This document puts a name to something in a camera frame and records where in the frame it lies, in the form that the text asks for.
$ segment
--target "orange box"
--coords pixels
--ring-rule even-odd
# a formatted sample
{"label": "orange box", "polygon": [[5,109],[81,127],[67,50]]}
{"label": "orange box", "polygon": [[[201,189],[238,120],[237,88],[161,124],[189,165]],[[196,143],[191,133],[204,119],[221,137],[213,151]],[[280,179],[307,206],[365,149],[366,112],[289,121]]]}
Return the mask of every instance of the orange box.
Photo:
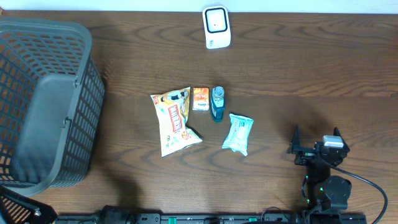
{"label": "orange box", "polygon": [[209,110],[209,88],[193,89],[193,110]]}

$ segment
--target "brown wood surface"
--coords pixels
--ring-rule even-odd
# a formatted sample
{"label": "brown wood surface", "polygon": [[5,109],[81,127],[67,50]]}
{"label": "brown wood surface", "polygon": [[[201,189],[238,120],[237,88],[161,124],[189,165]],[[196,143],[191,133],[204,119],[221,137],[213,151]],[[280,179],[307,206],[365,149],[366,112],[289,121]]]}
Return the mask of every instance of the brown wood surface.
{"label": "brown wood surface", "polygon": [[[305,168],[285,152],[299,124],[309,146],[339,127],[351,147],[340,167],[379,184],[390,200],[382,222],[397,222],[398,16],[231,13],[231,46],[207,50],[200,13],[5,15],[83,24],[106,80],[87,178],[34,197],[58,213],[104,205],[169,213],[298,210],[306,204],[300,193]],[[223,122],[191,111],[188,125],[203,142],[161,158],[149,95],[216,85],[226,90]],[[221,149],[229,112],[254,119],[247,157]],[[370,223],[382,195],[349,180],[349,211],[364,212]]]}

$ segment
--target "gray laundry basket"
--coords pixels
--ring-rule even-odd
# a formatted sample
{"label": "gray laundry basket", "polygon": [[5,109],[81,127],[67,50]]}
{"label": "gray laundry basket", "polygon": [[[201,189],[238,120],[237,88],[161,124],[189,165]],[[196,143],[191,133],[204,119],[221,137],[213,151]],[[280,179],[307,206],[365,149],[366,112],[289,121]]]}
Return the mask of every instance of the gray laundry basket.
{"label": "gray laundry basket", "polygon": [[71,22],[0,17],[0,184],[34,195],[88,170],[104,85]]}

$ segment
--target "light blue snack package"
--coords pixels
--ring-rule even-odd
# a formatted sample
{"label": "light blue snack package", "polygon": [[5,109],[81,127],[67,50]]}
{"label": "light blue snack package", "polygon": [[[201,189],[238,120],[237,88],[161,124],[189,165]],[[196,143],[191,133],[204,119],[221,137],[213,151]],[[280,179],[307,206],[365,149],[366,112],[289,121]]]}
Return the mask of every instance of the light blue snack package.
{"label": "light blue snack package", "polygon": [[248,139],[254,120],[245,116],[229,114],[231,118],[231,129],[226,137],[223,149],[232,149],[232,151],[242,152],[244,156],[248,155]]}

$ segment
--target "white wall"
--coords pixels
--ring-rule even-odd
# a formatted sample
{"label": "white wall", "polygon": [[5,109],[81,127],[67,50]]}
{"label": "white wall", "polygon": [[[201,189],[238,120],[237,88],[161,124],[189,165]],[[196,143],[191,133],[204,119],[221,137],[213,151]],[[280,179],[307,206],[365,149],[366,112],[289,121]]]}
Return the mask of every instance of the white wall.
{"label": "white wall", "polygon": [[1,0],[4,9],[198,12],[222,4],[231,12],[397,14],[398,0]]}

